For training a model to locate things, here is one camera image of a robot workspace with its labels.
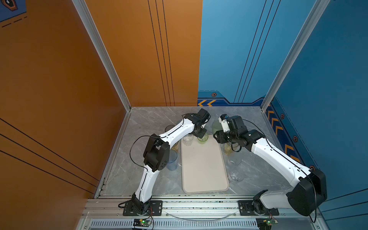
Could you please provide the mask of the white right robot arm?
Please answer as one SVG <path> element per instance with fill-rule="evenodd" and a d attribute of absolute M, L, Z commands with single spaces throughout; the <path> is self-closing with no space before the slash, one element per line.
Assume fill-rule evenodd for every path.
<path fill-rule="evenodd" d="M 237 143 L 240 148 L 261 157 L 276 169 L 290 184 L 285 191 L 263 190 L 253 198 L 253 209 L 264 215 L 271 209 L 293 209 L 309 216 L 327 199 L 326 176 L 319 169 L 310 169 L 276 148 L 262 131 L 249 130 L 240 116 L 224 114 L 219 117 L 222 130 L 213 137 L 220 143 Z"/>

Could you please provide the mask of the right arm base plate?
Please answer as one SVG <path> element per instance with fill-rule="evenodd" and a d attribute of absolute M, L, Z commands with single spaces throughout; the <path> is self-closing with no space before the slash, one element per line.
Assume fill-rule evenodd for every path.
<path fill-rule="evenodd" d="M 278 209 L 267 209 L 257 200 L 239 200 L 238 208 L 241 216 L 278 216 Z"/>

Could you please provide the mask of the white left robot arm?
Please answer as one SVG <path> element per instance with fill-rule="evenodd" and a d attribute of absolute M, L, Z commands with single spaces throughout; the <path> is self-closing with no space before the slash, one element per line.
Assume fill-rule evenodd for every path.
<path fill-rule="evenodd" d="M 209 120 L 209 112 L 200 109 L 197 113 L 182 115 L 182 120 L 167 132 L 147 136 L 149 139 L 143 152 L 143 175 L 137 190 L 131 197 L 134 207 L 139 212 L 146 212 L 149 208 L 153 186 L 159 172 L 169 162 L 172 146 L 189 134 L 199 138 L 204 137 L 207 132 L 205 125 Z"/>

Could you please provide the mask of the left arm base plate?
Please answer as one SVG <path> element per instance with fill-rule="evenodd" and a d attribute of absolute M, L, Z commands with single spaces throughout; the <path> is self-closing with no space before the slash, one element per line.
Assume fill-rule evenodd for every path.
<path fill-rule="evenodd" d="M 162 200 L 150 200 L 143 204 L 135 204 L 133 201 L 125 203 L 123 216 L 161 216 L 163 209 Z"/>

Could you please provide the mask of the clear ribbed glass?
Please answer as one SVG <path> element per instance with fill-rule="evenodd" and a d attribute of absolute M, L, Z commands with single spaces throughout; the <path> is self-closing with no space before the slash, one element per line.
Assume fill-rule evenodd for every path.
<path fill-rule="evenodd" d="M 234 183 L 239 183 L 245 178 L 242 170 L 238 168 L 231 168 L 228 173 L 228 179 Z"/>

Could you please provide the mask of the bright green glass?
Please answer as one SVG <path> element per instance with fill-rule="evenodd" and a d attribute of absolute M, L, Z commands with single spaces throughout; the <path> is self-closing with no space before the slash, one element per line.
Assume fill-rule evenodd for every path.
<path fill-rule="evenodd" d="M 198 137 L 197 139 L 198 139 L 198 142 L 200 144 L 205 144 L 206 141 L 208 141 L 208 139 L 209 139 L 209 135 L 208 135 L 208 133 L 205 133 L 202 138 Z"/>

